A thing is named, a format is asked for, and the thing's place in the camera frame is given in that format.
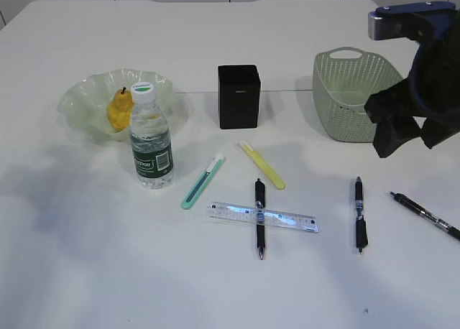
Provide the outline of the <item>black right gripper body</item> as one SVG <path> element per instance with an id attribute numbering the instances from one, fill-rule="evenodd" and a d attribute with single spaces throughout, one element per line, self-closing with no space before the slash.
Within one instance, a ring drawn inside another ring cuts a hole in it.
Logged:
<path id="1" fill-rule="evenodd" d="M 426 119 L 459 127 L 459 92 L 452 85 L 433 86 L 422 91 L 419 101 L 412 97 L 408 79 L 372 94 L 364 110 L 372 123 L 392 115 L 412 116 L 422 128 Z"/>

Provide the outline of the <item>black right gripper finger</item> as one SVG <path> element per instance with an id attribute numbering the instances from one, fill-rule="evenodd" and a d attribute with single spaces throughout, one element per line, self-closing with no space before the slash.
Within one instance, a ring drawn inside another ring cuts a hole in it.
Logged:
<path id="1" fill-rule="evenodd" d="M 377 123 L 373 146 L 380 158 L 387 158 L 404 143 L 420 137 L 420 127 L 412 116 L 387 116 Z"/>
<path id="2" fill-rule="evenodd" d="M 420 137 L 427 148 L 432 149 L 458 133 L 459 127 L 451 127 L 431 119 L 426 119 L 420 130 Z"/>

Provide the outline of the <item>blue black right robot arm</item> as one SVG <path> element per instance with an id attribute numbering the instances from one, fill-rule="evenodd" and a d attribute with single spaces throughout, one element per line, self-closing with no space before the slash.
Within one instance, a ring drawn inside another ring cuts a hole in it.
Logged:
<path id="1" fill-rule="evenodd" d="M 420 138 L 427 148 L 459 133 L 459 10 L 448 1 L 380 6 L 368 16 L 372 40 L 418 43 L 408 76 L 372 94 L 364 110 L 381 158 Z"/>

